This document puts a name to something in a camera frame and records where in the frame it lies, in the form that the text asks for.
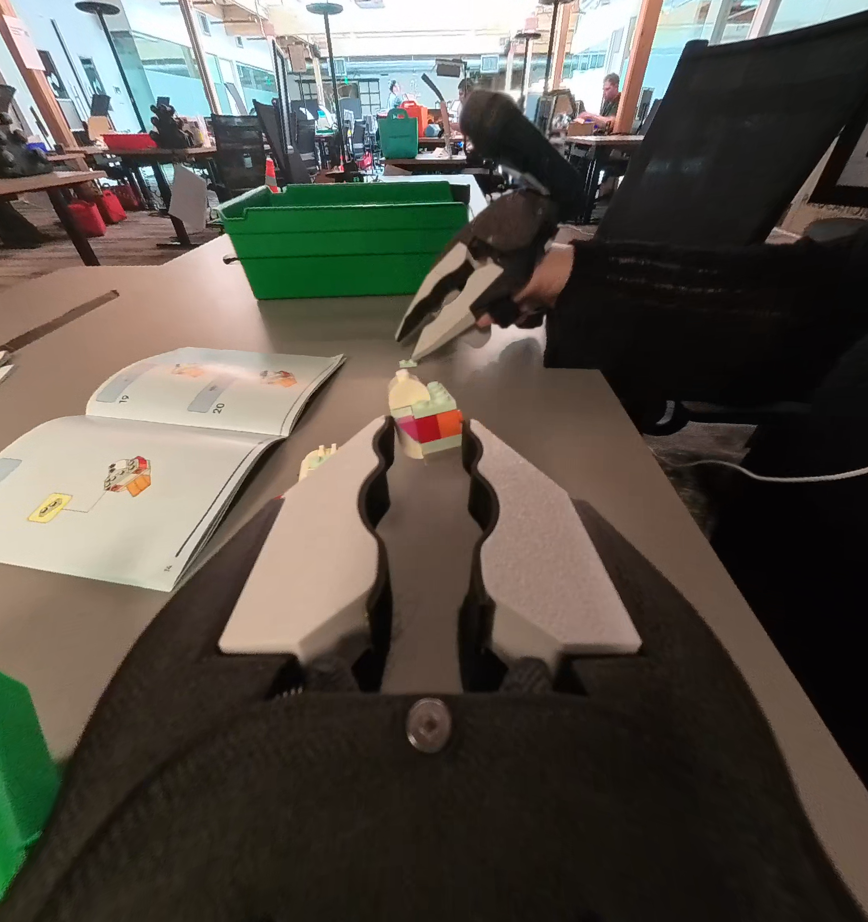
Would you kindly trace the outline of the wooden work table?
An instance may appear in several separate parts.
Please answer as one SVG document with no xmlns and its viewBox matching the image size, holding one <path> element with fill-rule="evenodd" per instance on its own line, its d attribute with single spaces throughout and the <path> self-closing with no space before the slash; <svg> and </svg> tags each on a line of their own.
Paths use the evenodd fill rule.
<svg viewBox="0 0 868 922">
<path fill-rule="evenodd" d="M 96 182 L 105 178 L 102 170 L 50 172 L 20 178 L 0 178 L 0 202 L 10 202 L 28 193 L 46 193 L 59 221 L 86 267 L 101 265 L 88 237 L 71 217 L 61 194 L 62 189 Z"/>
<path fill-rule="evenodd" d="M 208 187 L 220 183 L 220 174 L 214 159 L 214 146 L 169 149 L 159 146 L 142 149 L 103 148 L 99 146 L 61 147 L 49 155 L 58 161 L 82 160 L 99 167 L 103 172 L 111 170 L 124 172 L 129 187 L 147 211 L 157 217 L 169 218 L 174 227 L 173 238 L 157 247 L 165 251 L 194 249 L 199 246 L 191 240 L 183 222 L 168 212 L 171 203 L 171 185 L 163 172 L 163 165 L 178 165 L 191 170 L 201 170 Z"/>
</svg>

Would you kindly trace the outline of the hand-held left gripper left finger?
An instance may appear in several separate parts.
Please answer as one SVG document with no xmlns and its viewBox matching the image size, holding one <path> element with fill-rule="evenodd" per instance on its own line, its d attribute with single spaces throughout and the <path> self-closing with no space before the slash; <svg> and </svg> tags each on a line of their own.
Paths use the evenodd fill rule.
<svg viewBox="0 0 868 922">
<path fill-rule="evenodd" d="M 391 644 L 389 512 L 394 420 L 368 423 L 282 497 L 219 640 L 229 655 L 302 665 L 342 655 L 381 674 Z"/>
</svg>

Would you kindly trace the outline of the person's right forearm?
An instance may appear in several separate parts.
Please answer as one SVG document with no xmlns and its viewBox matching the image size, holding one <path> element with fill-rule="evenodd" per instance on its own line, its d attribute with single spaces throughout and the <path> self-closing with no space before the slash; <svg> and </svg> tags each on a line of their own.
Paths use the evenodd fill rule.
<svg viewBox="0 0 868 922">
<path fill-rule="evenodd" d="M 832 241 L 688 247 L 591 240 L 549 309 L 546 368 L 610 385 L 784 393 L 868 332 L 868 222 Z"/>
</svg>

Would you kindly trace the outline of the lego instruction booklet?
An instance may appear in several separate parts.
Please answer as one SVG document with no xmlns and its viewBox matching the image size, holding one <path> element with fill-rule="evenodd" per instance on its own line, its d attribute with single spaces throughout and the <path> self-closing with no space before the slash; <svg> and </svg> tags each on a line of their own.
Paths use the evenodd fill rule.
<svg viewBox="0 0 868 922">
<path fill-rule="evenodd" d="M 0 564 L 170 592 L 346 362 L 182 348 L 0 451 Z"/>
</svg>

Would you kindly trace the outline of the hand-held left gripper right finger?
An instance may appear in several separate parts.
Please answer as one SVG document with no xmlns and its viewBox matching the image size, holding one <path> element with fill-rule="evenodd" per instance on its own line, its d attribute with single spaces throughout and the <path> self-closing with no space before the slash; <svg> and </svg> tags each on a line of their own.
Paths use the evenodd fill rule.
<svg viewBox="0 0 868 922">
<path fill-rule="evenodd" d="M 642 641 L 566 490 L 480 421 L 463 427 L 481 530 L 460 611 L 463 667 L 636 655 Z"/>
</svg>

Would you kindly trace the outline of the green tote bag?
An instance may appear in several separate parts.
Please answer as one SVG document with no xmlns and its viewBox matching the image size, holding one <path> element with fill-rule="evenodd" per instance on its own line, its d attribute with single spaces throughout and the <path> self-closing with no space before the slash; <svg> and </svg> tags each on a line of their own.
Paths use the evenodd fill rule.
<svg viewBox="0 0 868 922">
<path fill-rule="evenodd" d="M 418 120 L 402 107 L 390 109 L 377 119 L 382 158 L 416 158 L 419 147 Z"/>
</svg>

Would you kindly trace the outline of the green plastic bin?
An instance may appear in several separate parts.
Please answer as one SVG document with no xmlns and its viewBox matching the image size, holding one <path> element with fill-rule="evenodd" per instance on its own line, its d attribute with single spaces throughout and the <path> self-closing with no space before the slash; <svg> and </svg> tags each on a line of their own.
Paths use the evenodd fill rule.
<svg viewBox="0 0 868 922">
<path fill-rule="evenodd" d="M 0 899 L 43 833 L 58 792 L 32 697 L 0 672 Z"/>
<path fill-rule="evenodd" d="M 266 186 L 217 208 L 260 301 L 413 295 L 470 219 L 447 178 Z"/>
</svg>

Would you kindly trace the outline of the person's dark clothing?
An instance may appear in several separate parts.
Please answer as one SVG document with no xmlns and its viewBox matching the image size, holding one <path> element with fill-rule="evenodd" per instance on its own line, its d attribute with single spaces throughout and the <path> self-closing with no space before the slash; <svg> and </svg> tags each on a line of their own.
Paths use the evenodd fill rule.
<svg viewBox="0 0 868 922">
<path fill-rule="evenodd" d="M 744 463 L 779 478 L 868 466 L 868 333 L 808 411 L 758 430 Z M 868 790 L 868 475 L 737 478 L 711 543 Z"/>
</svg>

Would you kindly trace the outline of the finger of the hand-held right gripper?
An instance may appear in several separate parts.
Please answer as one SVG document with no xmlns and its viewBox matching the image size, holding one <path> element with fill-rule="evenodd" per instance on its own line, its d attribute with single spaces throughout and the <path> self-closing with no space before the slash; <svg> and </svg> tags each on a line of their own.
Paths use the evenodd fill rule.
<svg viewBox="0 0 868 922">
<path fill-rule="evenodd" d="M 449 295 L 442 309 L 421 329 L 413 350 L 413 360 L 420 362 L 474 326 L 475 305 L 504 274 L 504 268 L 498 264 L 474 268 L 462 291 Z"/>
<path fill-rule="evenodd" d="M 402 342 L 438 313 L 449 295 L 458 294 L 472 274 L 472 256 L 466 243 L 453 243 L 432 266 L 414 295 L 395 333 Z"/>
</svg>

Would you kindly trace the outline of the black office chair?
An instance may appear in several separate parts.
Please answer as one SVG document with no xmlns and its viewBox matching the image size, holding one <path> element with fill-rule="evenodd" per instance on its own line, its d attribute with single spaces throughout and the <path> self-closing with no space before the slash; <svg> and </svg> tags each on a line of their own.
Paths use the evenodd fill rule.
<svg viewBox="0 0 868 922">
<path fill-rule="evenodd" d="M 212 190 L 220 203 L 227 202 L 266 181 L 265 141 L 257 115 L 211 116 L 215 153 Z"/>
</svg>

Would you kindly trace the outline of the person's right hand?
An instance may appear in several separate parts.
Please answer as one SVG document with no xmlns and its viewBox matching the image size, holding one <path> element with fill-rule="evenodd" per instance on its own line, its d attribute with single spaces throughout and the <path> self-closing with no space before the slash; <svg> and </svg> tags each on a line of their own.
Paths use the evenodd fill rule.
<svg viewBox="0 0 868 922">
<path fill-rule="evenodd" d="M 529 312 L 552 307 L 570 278 L 575 253 L 574 244 L 552 243 L 528 282 L 514 296 L 515 304 Z"/>
</svg>

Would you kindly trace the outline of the black mesh chair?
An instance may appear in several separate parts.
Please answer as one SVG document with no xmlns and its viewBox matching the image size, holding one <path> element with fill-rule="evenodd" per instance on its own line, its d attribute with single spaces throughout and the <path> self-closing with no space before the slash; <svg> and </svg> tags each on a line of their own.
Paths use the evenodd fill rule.
<svg viewBox="0 0 868 922">
<path fill-rule="evenodd" d="M 757 39 L 689 42 L 594 239 L 762 243 L 866 114 L 868 10 Z"/>
</svg>

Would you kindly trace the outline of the black floor lamp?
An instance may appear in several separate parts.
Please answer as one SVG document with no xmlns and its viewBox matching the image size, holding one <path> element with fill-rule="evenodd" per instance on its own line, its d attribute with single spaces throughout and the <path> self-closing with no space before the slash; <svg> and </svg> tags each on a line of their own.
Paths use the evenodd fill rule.
<svg viewBox="0 0 868 922">
<path fill-rule="evenodd" d="M 117 51 L 117 43 L 114 40 L 113 31 L 107 21 L 109 18 L 119 17 L 122 14 L 123 11 L 121 6 L 119 6 L 117 2 L 110 1 L 77 1 L 75 3 L 75 7 L 80 12 L 92 15 L 97 18 L 117 67 L 117 73 L 120 77 L 123 90 L 128 97 L 131 109 L 133 110 L 133 113 L 136 117 L 136 122 L 139 126 L 139 132 L 145 133 L 147 131 L 147 126 L 143 119 L 142 110 L 140 109 L 139 102 L 135 97 L 133 88 L 129 82 L 124 63 L 119 52 Z"/>
<path fill-rule="evenodd" d="M 344 8 L 343 5 L 339 2 L 320 1 L 309 2 L 306 5 L 306 10 L 308 13 L 314 16 L 322 17 L 323 20 L 327 46 L 327 57 L 329 62 L 329 72 L 332 85 L 332 98 L 336 111 L 338 127 L 341 127 L 342 117 L 340 115 L 340 95 L 338 90 L 336 62 L 331 38 L 330 19 L 332 17 L 339 16 L 343 12 Z"/>
</svg>

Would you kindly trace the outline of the colourful lego brick model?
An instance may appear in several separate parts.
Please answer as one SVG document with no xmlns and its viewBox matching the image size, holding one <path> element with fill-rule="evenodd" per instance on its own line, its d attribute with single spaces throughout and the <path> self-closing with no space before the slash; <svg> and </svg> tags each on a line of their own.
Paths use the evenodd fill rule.
<svg viewBox="0 0 868 922">
<path fill-rule="evenodd" d="M 424 459 L 461 446 L 463 413 L 440 382 L 426 384 L 400 368 L 389 383 L 388 395 L 390 415 L 405 455 Z"/>
</svg>

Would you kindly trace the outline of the white board sheet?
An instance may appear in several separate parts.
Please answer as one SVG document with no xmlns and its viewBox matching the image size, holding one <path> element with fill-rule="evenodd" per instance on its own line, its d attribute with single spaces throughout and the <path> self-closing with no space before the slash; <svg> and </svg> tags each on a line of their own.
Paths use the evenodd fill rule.
<svg viewBox="0 0 868 922">
<path fill-rule="evenodd" d="M 167 208 L 170 218 L 181 222 L 189 234 L 203 232 L 209 218 L 207 181 L 196 171 L 181 163 L 174 165 L 171 199 Z"/>
</svg>

